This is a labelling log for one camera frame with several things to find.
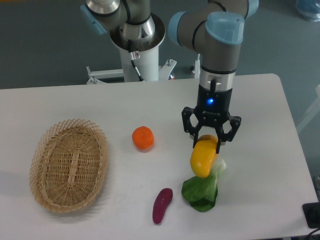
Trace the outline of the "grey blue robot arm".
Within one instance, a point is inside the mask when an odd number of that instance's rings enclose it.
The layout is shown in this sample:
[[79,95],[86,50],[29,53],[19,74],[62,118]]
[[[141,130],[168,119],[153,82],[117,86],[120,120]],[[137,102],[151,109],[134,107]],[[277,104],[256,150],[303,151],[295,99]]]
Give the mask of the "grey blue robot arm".
[[148,0],[87,0],[80,10],[97,34],[109,33],[118,48],[126,82],[158,81],[159,46],[165,36],[202,57],[196,64],[197,103],[181,113],[183,128],[197,142],[202,127],[213,128],[217,144],[234,139],[242,119],[229,112],[245,19],[257,0],[210,0],[196,12],[177,12],[168,26],[152,13]]

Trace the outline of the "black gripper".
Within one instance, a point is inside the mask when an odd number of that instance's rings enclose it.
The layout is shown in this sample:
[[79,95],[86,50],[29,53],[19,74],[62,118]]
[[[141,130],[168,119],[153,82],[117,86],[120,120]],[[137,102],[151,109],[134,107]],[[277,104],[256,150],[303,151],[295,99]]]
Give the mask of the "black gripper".
[[[231,116],[229,106],[231,102],[233,89],[226,91],[211,92],[203,86],[198,86],[197,103],[195,108],[185,107],[182,112],[182,123],[185,133],[189,133],[190,138],[193,139],[193,148],[196,146],[199,138],[199,131],[202,127],[216,128],[218,142],[216,146],[216,153],[220,153],[221,145],[226,142],[231,142],[241,123],[240,116]],[[195,126],[191,123],[191,116],[194,115],[197,119]],[[225,133],[223,124],[229,122],[230,130]]]

